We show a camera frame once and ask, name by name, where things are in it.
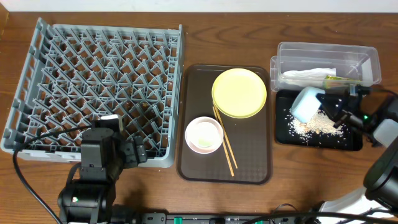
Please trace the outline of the green yellow snack wrapper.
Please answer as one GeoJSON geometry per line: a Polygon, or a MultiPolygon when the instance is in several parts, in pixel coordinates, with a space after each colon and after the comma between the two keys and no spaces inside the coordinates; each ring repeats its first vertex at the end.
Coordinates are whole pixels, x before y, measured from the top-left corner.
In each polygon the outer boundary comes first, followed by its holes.
{"type": "Polygon", "coordinates": [[[360,80],[355,80],[345,77],[336,77],[331,75],[327,75],[322,81],[322,87],[324,89],[345,88],[349,87],[350,85],[360,85],[360,84],[361,84],[360,80]]]}

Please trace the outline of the light blue bowl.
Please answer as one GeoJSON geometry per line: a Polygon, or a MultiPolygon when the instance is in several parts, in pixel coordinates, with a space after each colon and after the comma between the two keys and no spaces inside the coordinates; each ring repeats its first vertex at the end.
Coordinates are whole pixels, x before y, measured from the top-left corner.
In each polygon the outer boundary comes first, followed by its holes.
{"type": "Polygon", "coordinates": [[[294,100],[291,114],[301,123],[307,123],[321,106],[318,94],[325,94],[325,90],[308,86],[304,88],[294,100]]]}

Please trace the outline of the white napkin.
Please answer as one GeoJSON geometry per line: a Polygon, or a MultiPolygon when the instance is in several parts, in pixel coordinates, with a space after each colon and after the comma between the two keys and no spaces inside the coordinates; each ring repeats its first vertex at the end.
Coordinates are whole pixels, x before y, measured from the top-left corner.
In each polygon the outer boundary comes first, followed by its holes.
{"type": "Polygon", "coordinates": [[[321,87],[327,77],[336,77],[335,68],[313,68],[310,70],[289,70],[282,74],[281,83],[300,87],[321,87]]]}

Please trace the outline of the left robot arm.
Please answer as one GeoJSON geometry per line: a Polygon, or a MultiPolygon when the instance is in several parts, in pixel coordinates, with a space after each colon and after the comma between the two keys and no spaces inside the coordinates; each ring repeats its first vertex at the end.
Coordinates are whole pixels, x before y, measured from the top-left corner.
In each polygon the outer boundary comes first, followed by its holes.
{"type": "Polygon", "coordinates": [[[62,223],[140,223],[131,208],[116,205],[116,182],[122,171],[147,162],[143,139],[126,137],[118,114],[94,120],[84,131],[81,161],[69,171],[58,196],[62,223]]]}

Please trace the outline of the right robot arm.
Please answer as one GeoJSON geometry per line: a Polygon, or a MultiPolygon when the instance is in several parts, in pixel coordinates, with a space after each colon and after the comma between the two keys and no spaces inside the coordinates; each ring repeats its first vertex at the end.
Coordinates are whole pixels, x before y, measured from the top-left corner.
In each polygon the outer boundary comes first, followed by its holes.
{"type": "Polygon", "coordinates": [[[349,213],[365,217],[390,218],[397,216],[397,94],[384,89],[357,86],[339,98],[337,105],[326,94],[317,94],[322,109],[334,122],[365,135],[373,144],[386,148],[369,168],[363,186],[334,201],[323,202],[321,212],[349,213]],[[390,95],[371,114],[360,108],[363,96],[372,92],[390,95]]]}

